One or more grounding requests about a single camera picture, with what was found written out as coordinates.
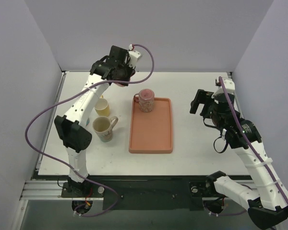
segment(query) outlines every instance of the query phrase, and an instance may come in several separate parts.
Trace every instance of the tray rim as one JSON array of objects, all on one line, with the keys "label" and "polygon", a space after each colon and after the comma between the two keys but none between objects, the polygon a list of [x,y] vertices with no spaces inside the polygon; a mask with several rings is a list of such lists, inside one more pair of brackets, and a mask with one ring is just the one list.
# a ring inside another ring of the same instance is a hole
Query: tray rim
[{"label": "tray rim", "polygon": [[136,101],[134,99],[132,99],[132,109],[131,109],[131,123],[130,123],[130,135],[129,135],[129,152],[130,153],[138,153],[138,154],[169,154],[172,153],[173,151],[173,115],[172,115],[172,101],[169,98],[166,97],[155,97],[155,101],[167,101],[169,104],[169,115],[170,115],[170,128],[171,128],[171,144],[170,144],[170,148],[167,150],[154,150],[153,152],[147,152],[147,150],[135,150],[131,148],[131,136],[132,136],[132,121],[133,121],[133,108],[134,108],[134,104],[136,103]]}]

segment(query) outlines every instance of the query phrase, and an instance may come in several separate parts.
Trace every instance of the tray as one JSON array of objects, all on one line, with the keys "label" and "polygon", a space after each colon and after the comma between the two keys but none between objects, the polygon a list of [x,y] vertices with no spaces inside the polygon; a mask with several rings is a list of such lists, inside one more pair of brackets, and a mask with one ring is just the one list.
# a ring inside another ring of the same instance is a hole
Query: tray
[{"label": "tray", "polygon": [[155,98],[154,109],[144,113],[133,100],[129,139],[130,153],[173,151],[172,106],[169,98]]}]

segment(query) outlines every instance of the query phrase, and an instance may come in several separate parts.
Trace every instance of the mug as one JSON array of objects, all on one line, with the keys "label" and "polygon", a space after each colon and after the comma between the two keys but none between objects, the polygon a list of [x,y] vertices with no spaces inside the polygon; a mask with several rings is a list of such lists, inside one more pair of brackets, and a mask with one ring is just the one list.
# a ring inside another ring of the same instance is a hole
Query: mug
[{"label": "mug", "polygon": [[107,118],[106,116],[100,116],[96,118],[93,122],[93,129],[97,136],[103,142],[108,142],[112,140],[113,137],[113,127],[118,122],[117,116]]},{"label": "mug", "polygon": [[133,99],[139,103],[139,108],[142,112],[151,112],[154,108],[155,94],[150,89],[141,90],[133,96]]},{"label": "mug", "polygon": [[99,116],[109,116],[110,115],[110,107],[109,103],[105,98],[99,98],[96,105],[95,110]]}]

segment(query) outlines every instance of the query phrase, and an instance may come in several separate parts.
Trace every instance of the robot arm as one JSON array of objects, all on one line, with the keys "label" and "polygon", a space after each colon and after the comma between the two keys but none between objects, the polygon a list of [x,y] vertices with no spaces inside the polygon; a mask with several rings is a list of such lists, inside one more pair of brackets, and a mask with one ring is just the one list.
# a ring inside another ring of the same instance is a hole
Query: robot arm
[{"label": "robot arm", "polygon": [[[142,55],[136,50],[128,51],[112,46],[108,56],[92,65],[82,91],[95,83],[107,80],[122,80],[126,82],[124,86],[128,86],[141,57]],[[59,137],[68,152],[69,164],[85,178],[88,177],[86,148],[92,140],[92,134],[85,129],[86,122],[101,94],[109,86],[110,83],[104,83],[89,89],[77,98],[63,117],[56,116],[54,120]],[[77,176],[73,170],[70,170],[68,183],[79,195],[87,193],[84,179]]]},{"label": "robot arm", "polygon": [[[235,100],[235,84],[228,78],[223,78],[223,82],[233,105]],[[243,133],[259,153],[263,162],[258,159],[242,137],[218,79],[216,80],[216,86],[219,86],[219,88],[215,93],[198,90],[195,99],[191,102],[190,113],[195,114],[198,105],[204,104],[200,115],[204,120],[212,119],[215,125],[213,128],[220,131],[223,140],[229,144],[243,161],[258,192],[236,183],[220,171],[207,177],[207,187],[212,194],[224,194],[240,204],[248,210],[250,218],[260,229],[267,229],[284,221],[288,217],[288,205],[278,190],[276,183],[280,184],[287,199],[288,191],[276,174],[271,164],[273,161],[267,156],[261,136],[255,125],[251,121],[243,119],[240,113],[235,111]],[[271,169],[276,182],[270,176],[265,165]]]}]

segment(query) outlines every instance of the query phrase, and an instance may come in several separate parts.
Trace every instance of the tabletop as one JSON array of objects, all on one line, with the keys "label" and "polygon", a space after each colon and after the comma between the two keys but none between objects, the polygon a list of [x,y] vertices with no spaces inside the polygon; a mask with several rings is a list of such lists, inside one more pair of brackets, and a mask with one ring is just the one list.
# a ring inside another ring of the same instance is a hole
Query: tabletop
[{"label": "tabletop", "polygon": [[[67,72],[60,101],[77,94],[84,86],[89,72]],[[147,76],[147,72],[137,72],[132,81]],[[118,87],[112,84],[103,96],[108,100],[111,114],[119,121],[113,129],[113,140],[101,142],[92,128],[92,121],[98,117],[95,110],[90,114],[87,130],[93,139],[86,151],[86,165],[90,175],[209,175],[223,171],[228,175],[249,175],[240,158],[230,147],[216,153],[214,140],[219,132],[203,125],[203,118],[190,114],[190,103],[198,89],[214,92],[215,79],[227,77],[226,73],[187,73],[155,72],[147,81]],[[129,135],[132,114],[132,98],[141,89],[149,88],[155,97],[171,100],[173,116],[173,152],[170,154],[133,154],[129,153]],[[63,116],[74,101],[57,107],[56,115]],[[218,140],[216,148],[221,150],[224,141]],[[48,136],[45,153],[68,161],[68,155],[59,139],[54,124]],[[48,157],[43,157],[39,175],[68,175],[69,168]]]}]

